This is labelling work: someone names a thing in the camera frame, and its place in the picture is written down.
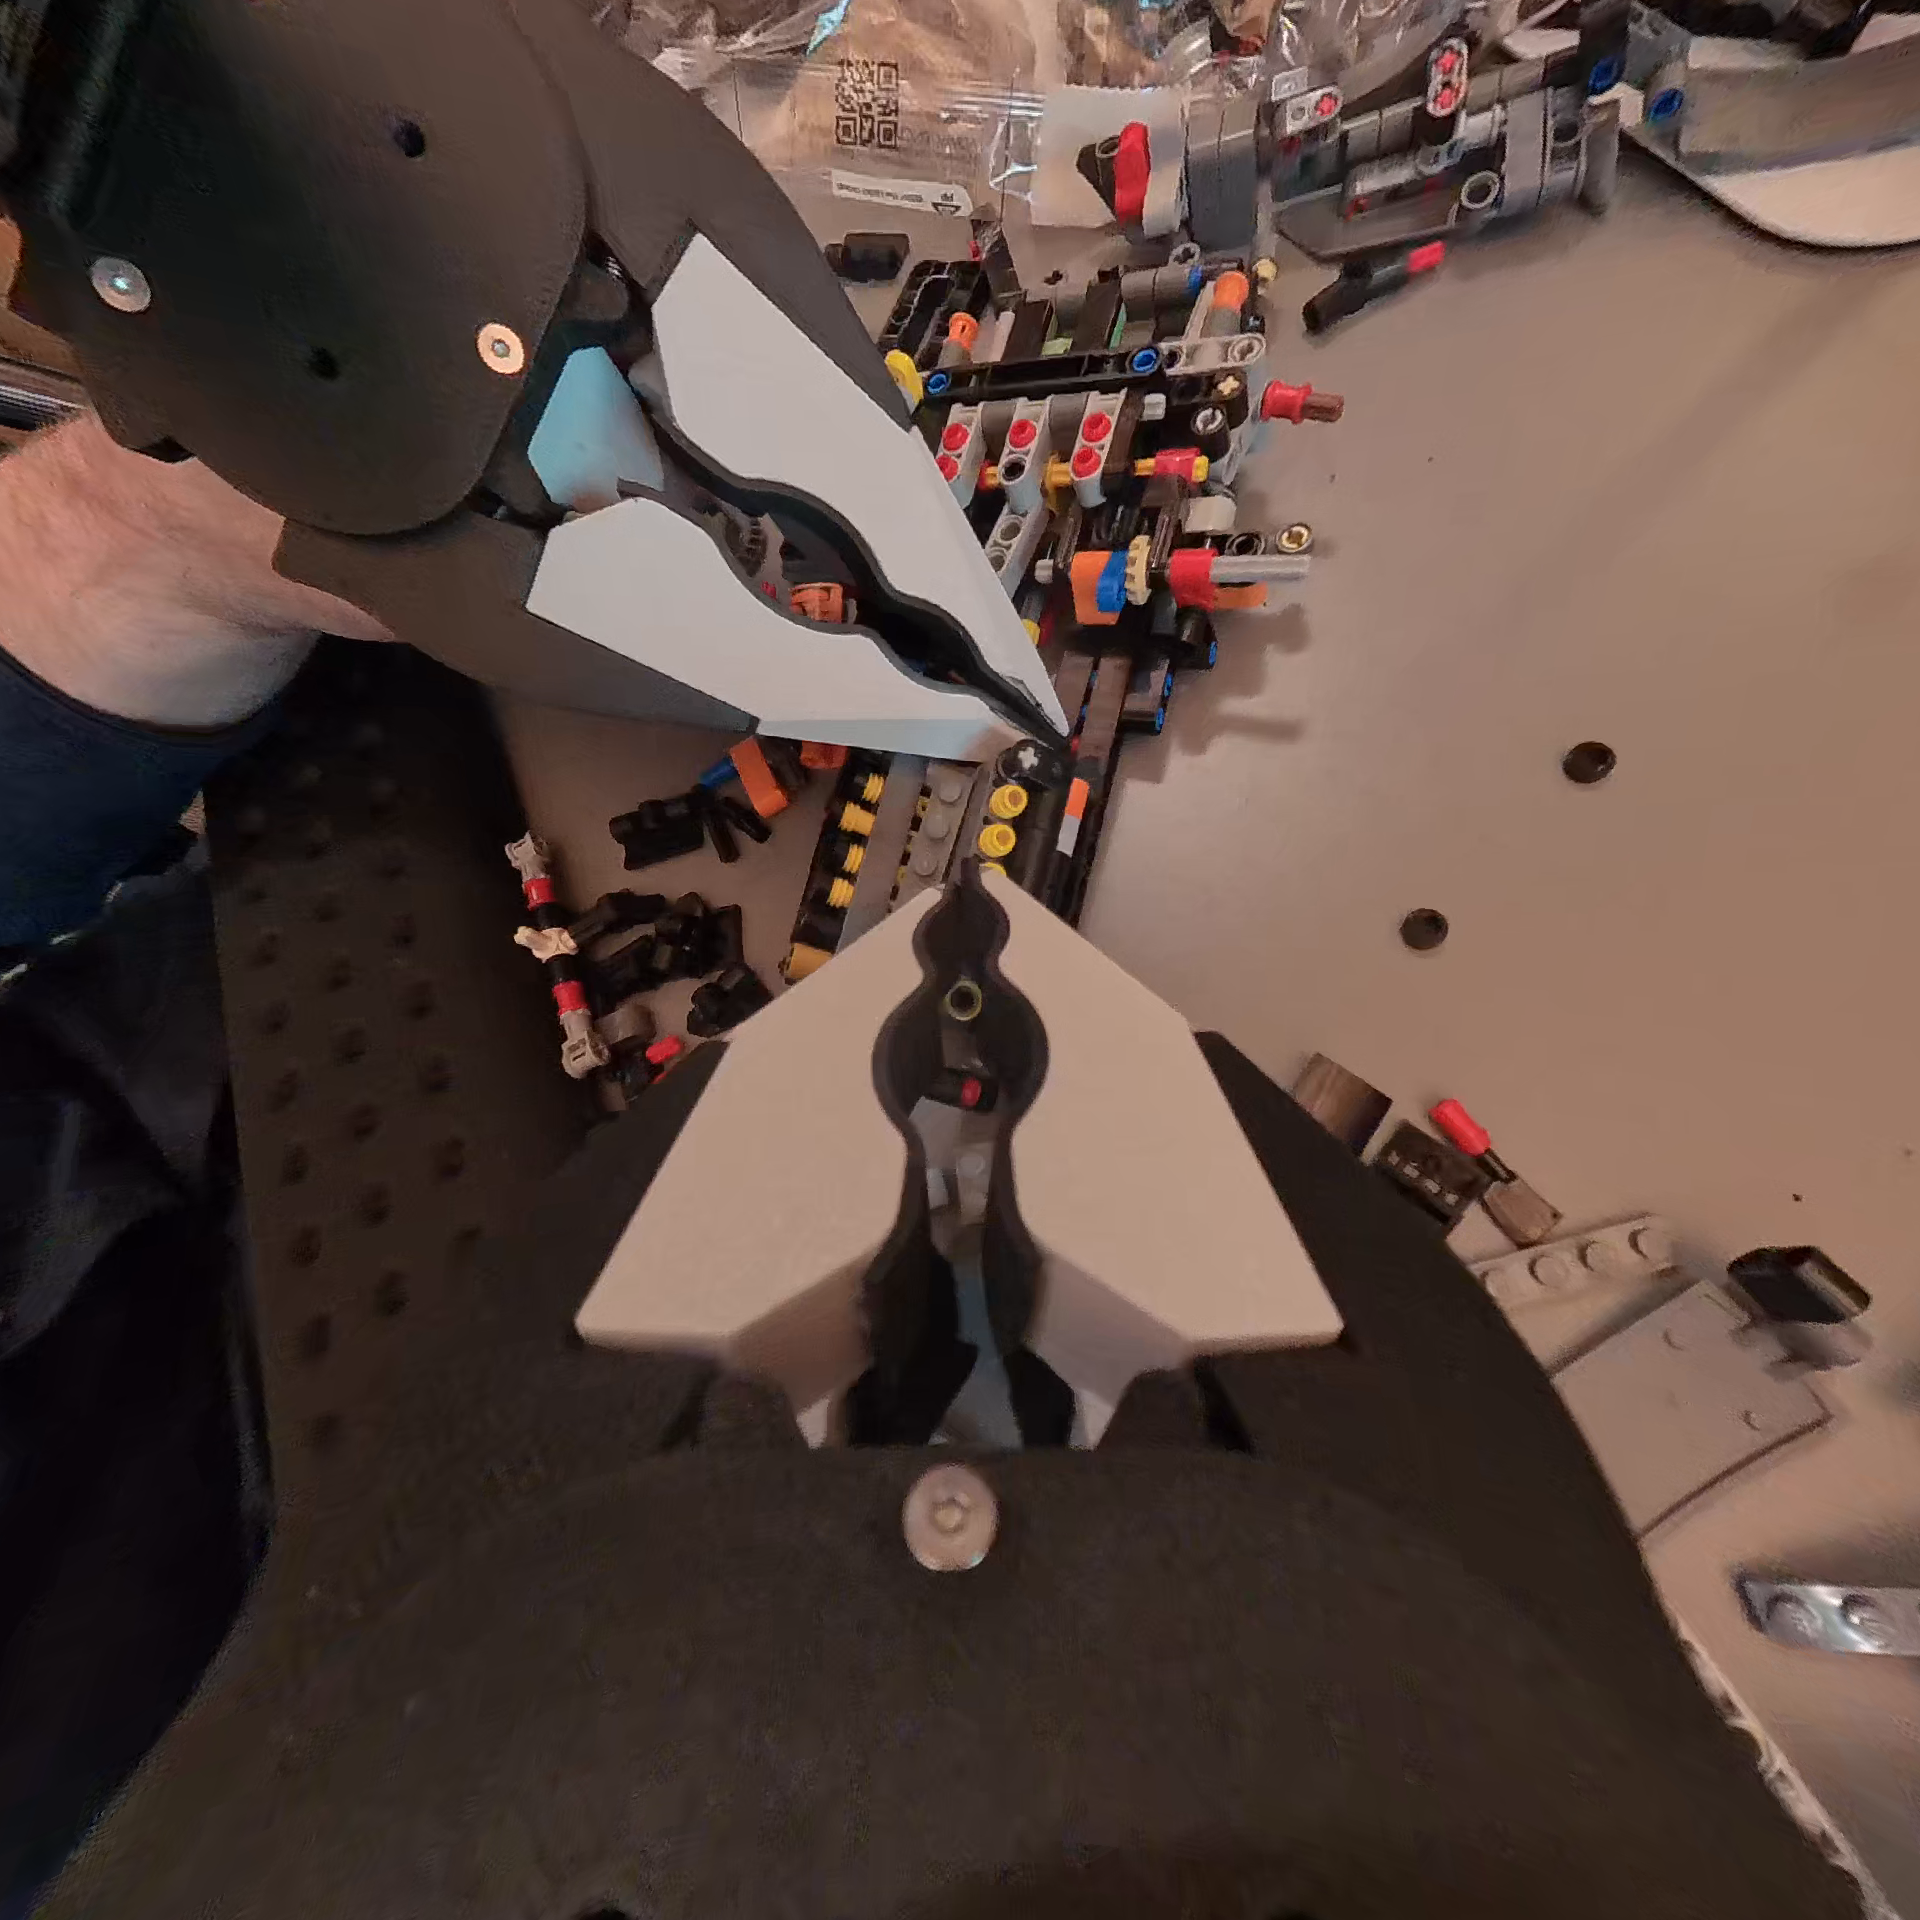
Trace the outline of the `empty clear plastic bag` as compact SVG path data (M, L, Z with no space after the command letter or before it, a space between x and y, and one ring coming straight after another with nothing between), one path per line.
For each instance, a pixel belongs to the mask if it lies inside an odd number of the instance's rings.
M654 59L790 184L932 213L1111 223L1076 165L1173 113L1177 4L703 4Z

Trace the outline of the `small black lego slope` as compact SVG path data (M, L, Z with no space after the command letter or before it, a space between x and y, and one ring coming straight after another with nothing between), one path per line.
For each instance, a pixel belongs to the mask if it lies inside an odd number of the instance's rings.
M1741 1252L1728 1261L1726 1277L1759 1317L1779 1325L1848 1325L1873 1304L1870 1293L1812 1244Z

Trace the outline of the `lego car chassis assembly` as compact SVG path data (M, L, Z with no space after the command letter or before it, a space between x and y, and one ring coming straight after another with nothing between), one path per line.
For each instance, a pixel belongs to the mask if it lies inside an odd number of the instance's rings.
M1332 424L1345 400L1278 377L1259 291L1270 261L1103 268L1037 293L971 258L910 265L879 346L996 582L1035 640L1066 744L984 763L805 744L833 783L786 986L975 857L1068 924L1134 738L1164 731L1181 678L1218 661L1226 612L1301 582L1303 522L1239 522L1270 428Z

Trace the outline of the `grey lego subassembly with curved panel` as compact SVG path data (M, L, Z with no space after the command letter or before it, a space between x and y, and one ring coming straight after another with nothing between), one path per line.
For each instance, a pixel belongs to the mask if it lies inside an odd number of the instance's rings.
M1076 165L1134 240L1228 253L1272 235L1323 264L1560 206L1605 212L1628 129L1697 169L1918 147L1916 4L1765 4L1759 34L1708 4L1581 4L1571 28L1476 48L1455 7L1405 93L1350 104L1286 71L1262 91L1172 95Z

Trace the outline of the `black perforated panel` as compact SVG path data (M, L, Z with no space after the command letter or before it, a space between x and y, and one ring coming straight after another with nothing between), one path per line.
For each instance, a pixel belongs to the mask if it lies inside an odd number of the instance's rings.
M282 1513L689 1446L713 1364L595 1350L573 1317L720 1055L618 1120L564 1075L487 696L324 640L205 825Z

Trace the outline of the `black lego pin with red end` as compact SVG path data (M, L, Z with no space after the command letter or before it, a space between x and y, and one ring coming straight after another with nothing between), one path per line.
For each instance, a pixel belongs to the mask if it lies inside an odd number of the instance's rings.
M1449 250L1446 240L1430 238L1345 259L1338 274L1303 302L1307 334L1319 339L1382 299L1409 288L1437 270Z

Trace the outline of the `person's left forearm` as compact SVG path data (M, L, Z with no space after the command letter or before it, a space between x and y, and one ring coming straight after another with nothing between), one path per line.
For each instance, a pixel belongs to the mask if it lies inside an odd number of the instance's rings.
M2 664L2 956L84 930L126 879L185 844L208 778L277 722L281 698L219 726L159 726Z

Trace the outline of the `person's left hand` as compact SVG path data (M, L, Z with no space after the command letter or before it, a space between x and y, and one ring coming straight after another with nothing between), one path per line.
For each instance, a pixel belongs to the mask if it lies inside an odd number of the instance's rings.
M203 462L120 446L93 415L2 461L2 643L89 709L174 731L261 711L318 638L394 634L277 568L284 520Z

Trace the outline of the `black axle with red bushings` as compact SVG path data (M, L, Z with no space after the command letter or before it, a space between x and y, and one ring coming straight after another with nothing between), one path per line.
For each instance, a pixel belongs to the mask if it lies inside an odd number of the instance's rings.
M538 966L559 1029L559 1059L573 1082L647 1084L658 1019L642 994L615 994L588 956L598 922L566 906L554 857L533 829L503 849L519 893L515 948Z

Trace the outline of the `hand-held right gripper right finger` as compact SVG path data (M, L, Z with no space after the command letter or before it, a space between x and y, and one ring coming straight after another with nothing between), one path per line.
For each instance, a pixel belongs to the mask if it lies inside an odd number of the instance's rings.
M1012 1348L1061 1382L1090 1447L1146 1374L1332 1345L1342 1312L1188 1021L1008 877L987 1223Z

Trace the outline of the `dark lego tile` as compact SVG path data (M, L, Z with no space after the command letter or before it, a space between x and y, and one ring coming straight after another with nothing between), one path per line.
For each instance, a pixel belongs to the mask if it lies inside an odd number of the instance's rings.
M1394 1108L1394 1096L1323 1050L1308 1054L1290 1096L1354 1157L1365 1157Z

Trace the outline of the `light grey lego wedge plate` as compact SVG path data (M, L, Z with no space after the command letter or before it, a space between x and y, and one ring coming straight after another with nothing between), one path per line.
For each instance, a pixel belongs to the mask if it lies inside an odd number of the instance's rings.
M1551 1378L1638 1539L1834 1423L1780 1340L1704 1279Z

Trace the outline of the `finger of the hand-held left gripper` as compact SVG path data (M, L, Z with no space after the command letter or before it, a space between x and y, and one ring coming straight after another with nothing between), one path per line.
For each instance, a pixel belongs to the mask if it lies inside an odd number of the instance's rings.
M715 531L661 499L553 529L525 607L781 738L944 761L987 761L1020 738L1066 741L1050 693L1032 707L939 681L867 628L781 608Z
M876 393L706 235L651 318L678 438L816 529L901 661L944 669L1022 734L1064 739L1037 647L864 329L851 327L854 362Z

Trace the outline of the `small orange lego beam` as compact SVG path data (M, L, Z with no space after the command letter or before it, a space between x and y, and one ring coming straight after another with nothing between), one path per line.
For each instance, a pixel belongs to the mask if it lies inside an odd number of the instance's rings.
M837 772L850 749L821 741L748 736L699 776L715 795L746 803L769 823L800 795L813 772Z

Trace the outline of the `cluster of black lego connectors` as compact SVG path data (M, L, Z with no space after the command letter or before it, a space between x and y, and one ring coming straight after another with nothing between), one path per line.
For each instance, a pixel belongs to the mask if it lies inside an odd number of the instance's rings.
M746 912L703 893L611 891L567 924L588 986L595 1030L611 1057L662 1039L654 996L687 985L683 1030L718 1039L772 1001L746 957Z

